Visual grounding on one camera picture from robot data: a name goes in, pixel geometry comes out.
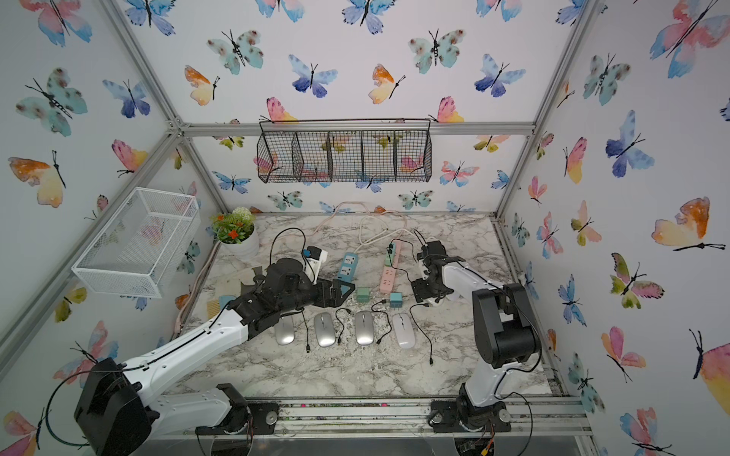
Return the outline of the blue power strip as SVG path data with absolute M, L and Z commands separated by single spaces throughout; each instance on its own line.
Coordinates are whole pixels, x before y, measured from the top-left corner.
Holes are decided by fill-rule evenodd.
M 359 256 L 355 253 L 346 253 L 338 269 L 336 278 L 343 282 L 353 283 L 355 280 L 355 271 L 359 264 Z

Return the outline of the white mouse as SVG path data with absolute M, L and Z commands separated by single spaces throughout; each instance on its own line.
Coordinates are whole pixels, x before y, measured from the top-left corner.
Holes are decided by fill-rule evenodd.
M 397 313 L 392 318 L 392 325 L 399 347 L 410 350 L 416 345 L 416 334 L 412 319 L 406 313 Z

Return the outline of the pink power strip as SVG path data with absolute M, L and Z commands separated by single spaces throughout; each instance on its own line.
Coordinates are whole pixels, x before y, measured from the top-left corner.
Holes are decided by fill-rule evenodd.
M 400 241 L 392 241 L 386 248 L 384 268 L 380 279 L 379 290 L 382 294 L 389 295 L 395 288 L 397 278 L 397 266 L 401 250 Z

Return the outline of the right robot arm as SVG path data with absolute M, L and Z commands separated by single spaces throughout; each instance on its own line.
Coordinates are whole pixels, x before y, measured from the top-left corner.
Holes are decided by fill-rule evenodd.
M 499 284 L 473 270 L 460 256 L 450 256 L 441 241 L 427 241 L 416 255 L 422 277 L 412 282 L 416 304 L 438 305 L 463 298 L 473 310 L 473 333 L 480 355 L 458 396 L 433 401 L 427 423 L 436 433 L 509 432 L 503 391 L 520 366 L 542 353 L 528 292 L 519 283 Z

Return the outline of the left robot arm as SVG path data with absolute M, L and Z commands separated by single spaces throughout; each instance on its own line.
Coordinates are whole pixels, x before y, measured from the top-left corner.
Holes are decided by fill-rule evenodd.
M 204 435 L 251 435 L 255 418 L 230 384 L 208 393 L 165 395 L 212 358 L 274 327 L 308 306 L 338 308 L 355 285 L 319 277 L 319 260 L 284 258 L 255 271 L 216 317 L 167 345 L 122 364 L 111 358 L 89 373 L 74 420 L 97 455 L 130 455 L 149 438 L 184 429 Z

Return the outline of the grey mouse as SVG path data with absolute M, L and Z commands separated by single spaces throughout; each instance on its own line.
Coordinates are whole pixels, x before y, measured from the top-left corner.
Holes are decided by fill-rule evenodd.
M 314 319 L 317 345 L 321 348 L 332 347 L 336 344 L 336 329 L 330 313 L 319 313 Z

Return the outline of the silver mouse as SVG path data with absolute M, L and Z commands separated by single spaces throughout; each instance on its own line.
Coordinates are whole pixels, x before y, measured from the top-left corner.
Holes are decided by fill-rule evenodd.
M 359 346 L 370 346 L 375 342 L 374 317 L 371 311 L 360 311 L 355 314 L 355 340 Z
M 295 341 L 295 325 L 292 315 L 281 317 L 275 325 L 275 338 L 280 346 L 287 346 Z

